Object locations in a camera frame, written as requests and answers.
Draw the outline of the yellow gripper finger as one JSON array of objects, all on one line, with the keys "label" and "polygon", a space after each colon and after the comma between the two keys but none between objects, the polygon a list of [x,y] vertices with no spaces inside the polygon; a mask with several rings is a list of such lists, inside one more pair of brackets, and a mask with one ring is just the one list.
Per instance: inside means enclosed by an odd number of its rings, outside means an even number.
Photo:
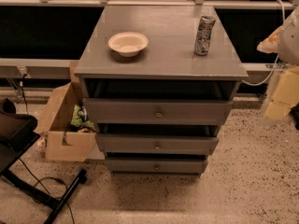
[{"label": "yellow gripper finger", "polygon": [[275,73],[267,90],[268,101],[263,115],[271,121],[281,121],[299,104],[299,66]]}]

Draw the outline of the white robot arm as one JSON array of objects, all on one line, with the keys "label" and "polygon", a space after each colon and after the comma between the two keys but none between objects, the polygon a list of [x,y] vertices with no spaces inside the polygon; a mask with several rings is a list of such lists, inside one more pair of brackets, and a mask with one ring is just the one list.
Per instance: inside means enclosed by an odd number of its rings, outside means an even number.
[{"label": "white robot arm", "polygon": [[269,100],[263,104],[265,119],[282,121],[299,104],[299,7],[257,46],[257,50],[276,53],[281,61],[290,65],[270,79]]}]

